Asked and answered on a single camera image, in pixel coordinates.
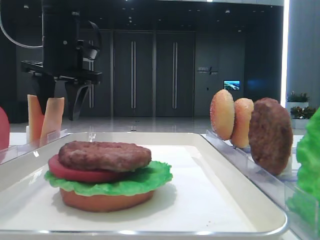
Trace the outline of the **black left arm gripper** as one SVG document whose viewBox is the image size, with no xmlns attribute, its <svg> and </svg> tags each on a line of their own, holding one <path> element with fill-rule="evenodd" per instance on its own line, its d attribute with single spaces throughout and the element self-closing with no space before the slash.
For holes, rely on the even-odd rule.
<svg viewBox="0 0 320 240">
<path fill-rule="evenodd" d="M 102 73 L 83 68 L 83 60 L 95 61 L 102 50 L 102 36 L 98 26 L 89 22 L 95 31 L 96 45 L 80 39 L 80 1 L 43 0 L 42 61 L 24 60 L 21 70 L 33 73 L 31 82 L 44 115 L 47 101 L 55 94 L 56 82 L 65 83 L 68 118 L 79 118 L 85 97 L 92 84 L 102 81 Z"/>
</svg>

